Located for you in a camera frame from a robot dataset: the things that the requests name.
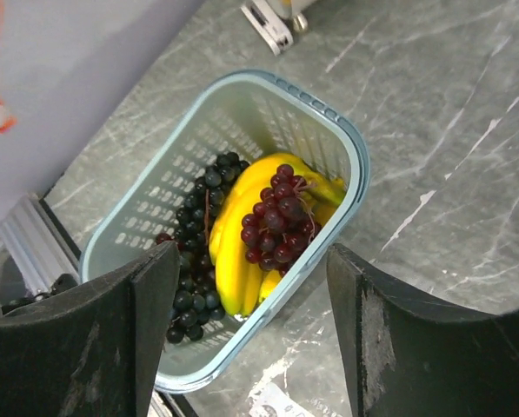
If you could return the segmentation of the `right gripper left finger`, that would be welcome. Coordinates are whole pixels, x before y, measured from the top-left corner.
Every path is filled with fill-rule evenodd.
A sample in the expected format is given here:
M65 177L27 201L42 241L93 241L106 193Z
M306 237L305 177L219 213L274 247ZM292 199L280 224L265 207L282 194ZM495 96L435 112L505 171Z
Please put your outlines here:
M165 242L0 318L0 416L144 416L176 292Z

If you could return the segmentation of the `red grape bunch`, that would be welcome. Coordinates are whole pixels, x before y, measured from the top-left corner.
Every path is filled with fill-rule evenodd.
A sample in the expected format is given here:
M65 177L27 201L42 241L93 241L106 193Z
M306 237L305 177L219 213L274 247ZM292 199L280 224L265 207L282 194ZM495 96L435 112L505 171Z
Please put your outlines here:
M288 163L276 167L259 201L242 219L244 258L262 271L285 276L321 231L308 189L312 184Z

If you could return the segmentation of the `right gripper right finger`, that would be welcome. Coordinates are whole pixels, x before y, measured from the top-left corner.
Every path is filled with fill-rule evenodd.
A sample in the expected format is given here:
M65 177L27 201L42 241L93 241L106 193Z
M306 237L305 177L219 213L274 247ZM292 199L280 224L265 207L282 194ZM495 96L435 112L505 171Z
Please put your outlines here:
M519 416L519 309L439 299L343 245L329 297L355 416Z

